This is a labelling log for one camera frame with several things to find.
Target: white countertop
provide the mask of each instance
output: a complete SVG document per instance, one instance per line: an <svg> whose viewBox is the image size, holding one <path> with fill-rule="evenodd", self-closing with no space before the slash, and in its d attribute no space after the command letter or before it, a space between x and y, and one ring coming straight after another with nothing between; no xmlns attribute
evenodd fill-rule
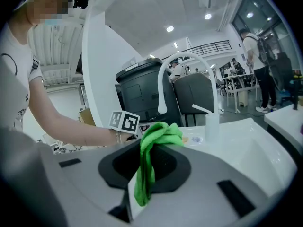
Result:
<svg viewBox="0 0 303 227"><path fill-rule="evenodd" d="M264 121L283 135L303 155L303 135L300 133L303 124L303 107L298 110L293 105L278 109L264 115Z"/></svg>
<svg viewBox="0 0 303 227"><path fill-rule="evenodd" d="M205 142L205 126L180 128L188 138L185 147L214 155L253 180L271 196L289 186L296 166L284 147L248 118L221 123L217 145Z"/></svg>
<svg viewBox="0 0 303 227"><path fill-rule="evenodd" d="M226 78L222 78L222 80L232 79L232 78L240 78L240 77L245 77L245 76L250 76L250 75L254 75L254 74L253 74L253 73L250 73L250 74L242 74L242 75L228 76L228 77L226 77Z"/></svg>

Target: white sneaker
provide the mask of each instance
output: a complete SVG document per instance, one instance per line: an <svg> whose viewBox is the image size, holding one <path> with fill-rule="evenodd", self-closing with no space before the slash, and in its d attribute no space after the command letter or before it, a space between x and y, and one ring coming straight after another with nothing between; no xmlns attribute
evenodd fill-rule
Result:
<svg viewBox="0 0 303 227"><path fill-rule="evenodd" d="M256 107L256 110L260 113L265 113L265 114L268 113L267 108L264 107Z"/></svg>
<svg viewBox="0 0 303 227"><path fill-rule="evenodd" d="M272 105L268 104L267 108L272 109L273 111L277 110L276 105L272 106Z"/></svg>

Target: white t-shirt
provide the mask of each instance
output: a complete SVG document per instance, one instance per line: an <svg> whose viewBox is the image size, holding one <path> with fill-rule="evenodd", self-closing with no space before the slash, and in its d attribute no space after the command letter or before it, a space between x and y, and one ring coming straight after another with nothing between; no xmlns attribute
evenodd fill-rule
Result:
<svg viewBox="0 0 303 227"><path fill-rule="evenodd" d="M20 44L13 36L7 23L0 34L0 57L3 62L0 66L6 66L9 68L9 70L1 71L6 71L6 73L12 72L15 76L15 80L20 82L15 84L22 87L20 88L22 95L18 96L21 98L15 99L14 97L7 97L1 99L1 102L5 102L6 105L18 102L18 109L15 110L15 112L10 112L14 114L15 121L9 122L8 125L13 129L22 131L22 118L28 108L30 97L29 82L36 77L42 77L40 62L34 58L28 44ZM7 82L6 84L8 86L0 88L0 90L9 90L9 84L11 83L11 81Z"/></svg>
<svg viewBox="0 0 303 227"><path fill-rule="evenodd" d="M185 71L184 67L181 66L180 64L175 66L175 68L173 69L173 71L169 77L172 79L175 76L180 76L180 77L186 76L186 71Z"/></svg>
<svg viewBox="0 0 303 227"><path fill-rule="evenodd" d="M247 36L243 41L245 49L246 49L246 51L252 50L252 52L253 52L252 60L254 62L254 70L261 69L265 65L259 59L259 49L258 49L258 43L257 43L257 40L259 39L259 37L252 33L247 34Z"/></svg>

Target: white sink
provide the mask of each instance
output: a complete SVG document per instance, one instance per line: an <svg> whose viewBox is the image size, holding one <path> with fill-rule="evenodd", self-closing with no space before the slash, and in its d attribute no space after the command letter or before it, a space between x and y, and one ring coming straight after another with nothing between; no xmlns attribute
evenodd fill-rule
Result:
<svg viewBox="0 0 303 227"><path fill-rule="evenodd" d="M253 119L222 123L216 145L205 142L205 127L180 128L185 147L209 153L254 181L267 195L287 188L297 170L287 151ZM193 140L200 137L200 142Z"/></svg>

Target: green cloth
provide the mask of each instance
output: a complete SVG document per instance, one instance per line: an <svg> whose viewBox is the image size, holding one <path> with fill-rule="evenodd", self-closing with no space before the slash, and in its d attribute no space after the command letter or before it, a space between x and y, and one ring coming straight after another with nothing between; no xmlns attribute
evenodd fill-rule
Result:
<svg viewBox="0 0 303 227"><path fill-rule="evenodd" d="M151 126L140 142L140 167L134 187L134 197L140 206L145 206L151 198L149 190L155 183L155 172L152 167L150 150L154 144L175 144L183 146L182 132L177 124L169 126L164 122L156 122Z"/></svg>

